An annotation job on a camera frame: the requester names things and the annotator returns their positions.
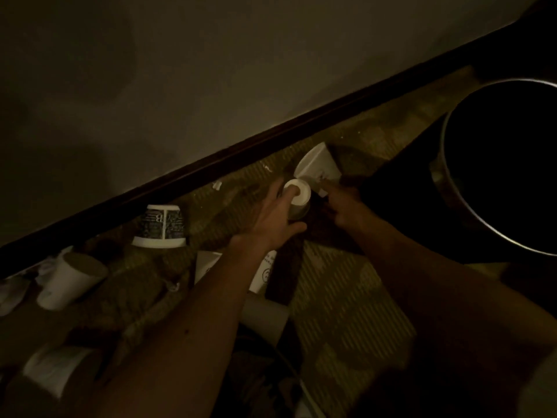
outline white wall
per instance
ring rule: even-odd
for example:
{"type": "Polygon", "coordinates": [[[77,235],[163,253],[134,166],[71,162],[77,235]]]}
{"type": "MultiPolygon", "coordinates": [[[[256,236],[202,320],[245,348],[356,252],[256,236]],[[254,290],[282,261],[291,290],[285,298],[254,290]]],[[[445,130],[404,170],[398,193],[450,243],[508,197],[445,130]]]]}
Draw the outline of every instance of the white wall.
{"type": "Polygon", "coordinates": [[[509,24],[535,0],[0,0],[0,244],[509,24]]]}

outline smiley face logo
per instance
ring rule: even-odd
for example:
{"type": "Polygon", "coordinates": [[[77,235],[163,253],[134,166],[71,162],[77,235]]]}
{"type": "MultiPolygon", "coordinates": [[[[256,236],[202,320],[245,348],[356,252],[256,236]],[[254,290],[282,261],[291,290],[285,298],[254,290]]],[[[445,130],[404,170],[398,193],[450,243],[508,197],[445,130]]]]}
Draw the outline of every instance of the smiley face logo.
{"type": "Polygon", "coordinates": [[[271,269],[264,269],[263,270],[263,282],[267,283],[269,281],[269,274],[271,274],[271,269]]]}

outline white paper cup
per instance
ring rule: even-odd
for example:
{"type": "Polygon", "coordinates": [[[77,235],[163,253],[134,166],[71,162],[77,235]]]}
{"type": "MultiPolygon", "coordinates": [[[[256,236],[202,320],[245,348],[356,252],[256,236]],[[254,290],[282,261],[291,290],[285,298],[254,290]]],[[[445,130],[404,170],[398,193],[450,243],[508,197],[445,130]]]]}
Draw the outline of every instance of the white paper cup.
{"type": "Polygon", "coordinates": [[[310,198],[311,198],[311,188],[308,182],[301,179],[292,179],[286,182],[283,191],[288,188],[288,186],[296,186],[300,189],[300,194],[295,196],[290,203],[290,208],[288,210],[288,218],[290,220],[299,220],[307,214],[310,209],[310,198]]]}
{"type": "Polygon", "coordinates": [[[37,297],[45,309],[59,311],[108,276],[108,268],[83,253],[65,253],[37,297]]]}
{"type": "Polygon", "coordinates": [[[90,391],[102,362],[99,351],[78,346],[45,347],[31,356],[23,375],[58,400],[90,391]]]}
{"type": "MultiPolygon", "coordinates": [[[[221,253],[212,253],[210,251],[199,251],[197,253],[195,284],[197,284],[198,281],[201,280],[201,278],[217,263],[221,255],[221,253]]],[[[271,275],[271,269],[275,263],[276,255],[277,251],[271,251],[265,256],[263,261],[261,261],[261,264],[251,281],[249,290],[254,293],[259,293],[261,288],[265,286],[269,280],[269,276],[271,275]]]]}
{"type": "Polygon", "coordinates": [[[147,205],[138,235],[131,243],[143,248],[185,245],[184,220],[177,205],[147,205]]]}
{"type": "Polygon", "coordinates": [[[319,182],[328,179],[338,183],[342,174],[324,142],[317,144],[298,163],[294,177],[308,182],[311,189],[324,198],[327,192],[321,189],[319,182]]]}
{"type": "Polygon", "coordinates": [[[263,296],[248,293],[240,322],[276,347],[288,321],[288,316],[287,306],[265,299],[263,296]]]}

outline dark wooden baseboard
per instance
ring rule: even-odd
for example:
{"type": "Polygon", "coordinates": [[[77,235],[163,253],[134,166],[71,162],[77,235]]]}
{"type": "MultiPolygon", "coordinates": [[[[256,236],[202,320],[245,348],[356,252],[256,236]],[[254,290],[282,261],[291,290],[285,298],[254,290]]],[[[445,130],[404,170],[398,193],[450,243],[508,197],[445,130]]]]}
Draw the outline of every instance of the dark wooden baseboard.
{"type": "Polygon", "coordinates": [[[149,203],[169,202],[313,133],[489,57],[495,48],[508,46],[519,35],[531,32],[546,15],[546,10],[532,13],[505,28],[4,245],[0,247],[0,278],[136,217],[149,203]]]}

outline hand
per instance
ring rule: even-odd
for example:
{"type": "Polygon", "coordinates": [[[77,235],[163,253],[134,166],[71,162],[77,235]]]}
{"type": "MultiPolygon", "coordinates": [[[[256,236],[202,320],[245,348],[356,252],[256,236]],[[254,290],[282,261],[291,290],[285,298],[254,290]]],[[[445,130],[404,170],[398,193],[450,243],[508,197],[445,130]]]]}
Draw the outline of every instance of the hand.
{"type": "Polygon", "coordinates": [[[256,243],[262,244],[265,253],[268,253],[280,248],[295,234],[307,229],[307,225],[303,222],[288,223],[290,203],[300,193],[300,189],[291,185],[282,196],[278,196],[280,189],[282,189],[282,182],[283,179],[279,178],[269,186],[265,199],[255,205],[249,225],[242,234],[234,238],[243,236],[255,238],[256,243]]]}
{"type": "Polygon", "coordinates": [[[360,200],[356,188],[344,188],[331,181],[320,182],[323,189],[329,192],[329,205],[335,214],[335,224],[341,229],[363,231],[376,215],[360,200]]]}

